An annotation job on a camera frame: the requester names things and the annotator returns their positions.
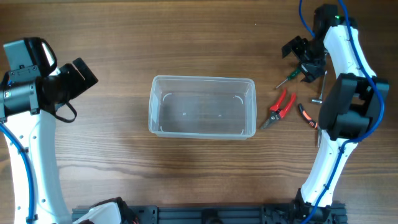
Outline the red handled snips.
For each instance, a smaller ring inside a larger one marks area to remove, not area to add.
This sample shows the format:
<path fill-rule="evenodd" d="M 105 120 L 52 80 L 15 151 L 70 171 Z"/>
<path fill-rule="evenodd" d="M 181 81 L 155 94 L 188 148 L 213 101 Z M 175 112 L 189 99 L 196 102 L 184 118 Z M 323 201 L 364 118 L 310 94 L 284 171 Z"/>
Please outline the red handled snips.
<path fill-rule="evenodd" d="M 297 94 L 292 93 L 290 96 L 290 100 L 287 102 L 287 104 L 281 108 L 282 103 L 284 102 L 284 99 L 286 97 L 287 90 L 284 89 L 282 94 L 279 96 L 278 100 L 270 107 L 270 116 L 269 118 L 264 122 L 264 124 L 260 127 L 260 129 L 267 129 L 271 127 L 273 124 L 276 122 L 282 120 L 285 115 L 290 111 L 291 107 L 293 106 Z"/>

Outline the green handled screwdriver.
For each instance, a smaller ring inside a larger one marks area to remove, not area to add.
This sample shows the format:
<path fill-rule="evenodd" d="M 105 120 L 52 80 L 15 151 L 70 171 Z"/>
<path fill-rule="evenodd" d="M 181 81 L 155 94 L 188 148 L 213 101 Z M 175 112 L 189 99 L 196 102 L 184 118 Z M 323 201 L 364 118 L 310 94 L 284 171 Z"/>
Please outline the green handled screwdriver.
<path fill-rule="evenodd" d="M 285 82 L 296 78 L 297 75 L 299 75 L 301 72 L 302 72 L 301 69 L 296 68 L 290 75 L 288 75 L 286 77 L 286 79 L 282 83 L 280 83 L 279 85 L 276 86 L 276 89 L 278 89 L 280 86 L 282 86 Z"/>

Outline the clear plastic container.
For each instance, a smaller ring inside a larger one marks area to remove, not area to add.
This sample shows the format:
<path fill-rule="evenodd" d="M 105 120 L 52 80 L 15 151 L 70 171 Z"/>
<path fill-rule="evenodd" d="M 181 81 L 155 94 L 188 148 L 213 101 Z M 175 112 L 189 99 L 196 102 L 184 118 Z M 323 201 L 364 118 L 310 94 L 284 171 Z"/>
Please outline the clear plastic container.
<path fill-rule="evenodd" d="M 158 75 L 150 91 L 149 131 L 162 138 L 245 140 L 257 129 L 249 78 Z"/>

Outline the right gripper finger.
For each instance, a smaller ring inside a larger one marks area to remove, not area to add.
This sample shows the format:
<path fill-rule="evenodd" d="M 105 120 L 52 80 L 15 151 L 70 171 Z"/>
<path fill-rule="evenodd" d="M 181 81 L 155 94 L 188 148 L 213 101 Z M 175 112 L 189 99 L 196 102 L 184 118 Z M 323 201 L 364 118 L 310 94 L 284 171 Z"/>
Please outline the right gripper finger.
<path fill-rule="evenodd" d="M 306 38 L 301 38 L 299 35 L 296 36 L 281 48 L 282 58 L 285 58 L 290 53 L 293 53 L 297 58 L 303 58 L 307 45 L 308 40 Z"/>
<path fill-rule="evenodd" d="M 305 76 L 301 79 L 301 82 L 305 83 L 311 83 L 325 74 L 325 66 L 323 64 L 300 62 L 300 70 Z"/>

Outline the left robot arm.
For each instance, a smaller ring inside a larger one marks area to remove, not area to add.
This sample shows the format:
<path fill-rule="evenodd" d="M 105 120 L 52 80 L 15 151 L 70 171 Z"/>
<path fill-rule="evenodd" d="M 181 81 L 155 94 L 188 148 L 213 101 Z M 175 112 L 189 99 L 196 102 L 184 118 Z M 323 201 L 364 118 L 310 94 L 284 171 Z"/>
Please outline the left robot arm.
<path fill-rule="evenodd" d="M 62 67 L 45 39 L 4 44 L 10 69 L 1 81 L 1 132 L 11 160 L 16 223 L 72 223 L 55 157 L 58 109 L 97 83 L 86 63 Z"/>

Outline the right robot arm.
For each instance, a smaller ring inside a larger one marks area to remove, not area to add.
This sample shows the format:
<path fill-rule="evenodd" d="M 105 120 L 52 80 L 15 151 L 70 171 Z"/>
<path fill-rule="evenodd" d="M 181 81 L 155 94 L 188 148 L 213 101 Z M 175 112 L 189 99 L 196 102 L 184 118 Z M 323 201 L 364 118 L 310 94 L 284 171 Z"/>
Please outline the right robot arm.
<path fill-rule="evenodd" d="M 325 74 L 331 57 L 336 82 L 323 101 L 318 122 L 319 148 L 305 183 L 298 189 L 287 216 L 289 223 L 342 223 L 342 204 L 333 203 L 333 192 L 349 155 L 358 143 L 380 125 L 389 91 L 387 80 L 369 67 L 358 39 L 358 25 L 346 6 L 323 4 L 315 9 L 311 40 L 295 37 L 282 47 L 282 56 L 293 53 L 303 81 Z"/>

